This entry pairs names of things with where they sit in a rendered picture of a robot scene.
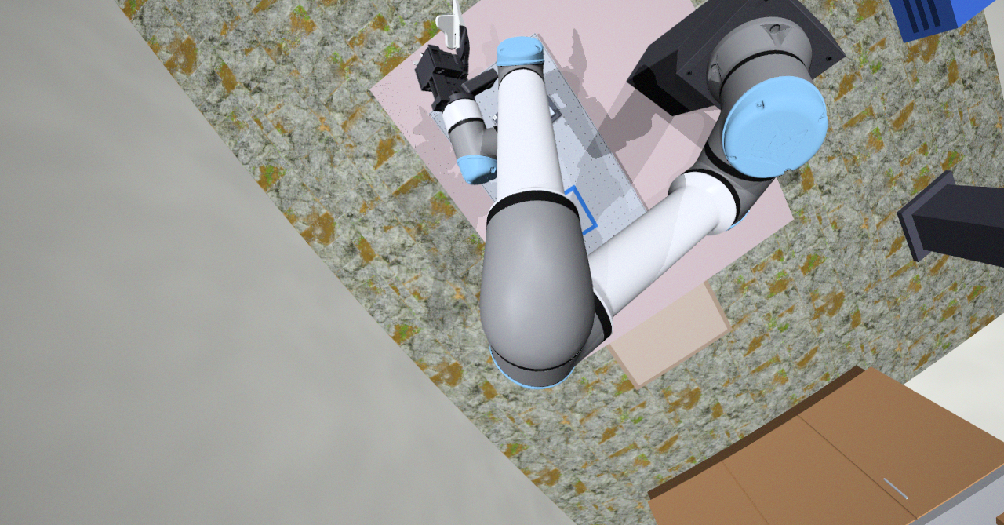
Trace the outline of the blue tape outline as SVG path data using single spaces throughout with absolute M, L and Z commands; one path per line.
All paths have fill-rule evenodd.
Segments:
M 592 227 L 590 227 L 590 228 L 587 229 L 587 231 L 583 231 L 582 232 L 582 235 L 586 235 L 588 232 L 593 231 L 593 229 L 595 229 L 595 228 L 598 227 L 598 222 L 595 222 L 595 220 L 593 220 L 593 216 L 591 215 L 591 211 L 589 211 L 589 209 L 587 207 L 587 204 L 585 204 L 584 200 L 582 200 L 580 192 L 577 190 L 577 188 L 575 188 L 575 185 L 573 185 L 572 188 L 568 188 L 566 190 L 566 195 L 568 195 L 568 193 L 570 193 L 571 191 L 573 191 L 575 193 L 575 196 L 577 197 L 577 199 L 580 200 L 580 204 L 582 205 L 582 208 L 584 208 L 585 213 L 587 213 L 587 216 L 589 217 L 589 220 L 591 220 L 591 222 L 593 224 Z

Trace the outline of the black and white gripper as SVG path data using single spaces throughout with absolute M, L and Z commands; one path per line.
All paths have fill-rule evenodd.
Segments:
M 447 104 L 456 100 L 475 100 L 472 93 L 465 93 L 461 89 L 461 85 L 467 81 L 470 45 L 457 0 L 453 0 L 453 11 L 454 15 L 438 15 L 436 27 L 445 35 L 448 49 L 456 49 L 456 54 L 443 52 L 440 46 L 428 45 L 424 53 L 420 53 L 422 59 L 413 61 L 420 89 L 433 93 L 433 111 L 444 111 Z M 441 102 L 447 104 L 440 104 Z

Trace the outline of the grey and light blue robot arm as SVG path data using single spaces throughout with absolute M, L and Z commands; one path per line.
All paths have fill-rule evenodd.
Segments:
M 498 74 L 490 68 L 461 85 L 476 96 L 498 79 L 498 130 L 486 128 L 469 99 L 447 104 L 442 120 L 465 181 L 497 178 L 479 307 L 502 374 L 530 389 L 561 385 L 613 334 L 613 317 L 635 297 L 706 235 L 739 224 L 775 176 L 817 153 L 828 117 L 811 60 L 804 30 L 781 17 L 724 36 L 707 65 L 721 111 L 698 160 L 666 199 L 587 254 L 563 186 L 543 45 L 531 36 L 500 42 Z

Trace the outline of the dark grey rectangular frame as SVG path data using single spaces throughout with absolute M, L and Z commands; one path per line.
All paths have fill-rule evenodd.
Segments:
M 553 102 L 552 102 L 552 100 L 550 100 L 550 98 L 549 98 L 549 96 L 548 96 L 548 95 L 547 95 L 547 98 L 548 98 L 548 102 L 549 102 L 549 104 L 550 104 L 550 109 L 552 109 L 552 110 L 553 110 L 553 111 L 555 112 L 555 113 L 554 113 L 554 114 L 553 114 L 553 115 L 551 116 L 551 118 L 552 118 L 552 123 L 553 123 L 553 122 L 554 122 L 554 121 L 555 121 L 555 120 L 556 120 L 557 118 L 559 118 L 560 116 L 562 116 L 562 112 L 561 112 L 561 111 L 560 111 L 559 109 L 557 109 L 557 107 L 555 106 L 555 103 L 553 103 Z M 495 114 L 495 115 L 493 116 L 493 120 L 494 120 L 494 121 L 495 121 L 495 122 L 497 123 L 497 125 L 498 125 L 498 112 L 497 112 L 497 114 Z

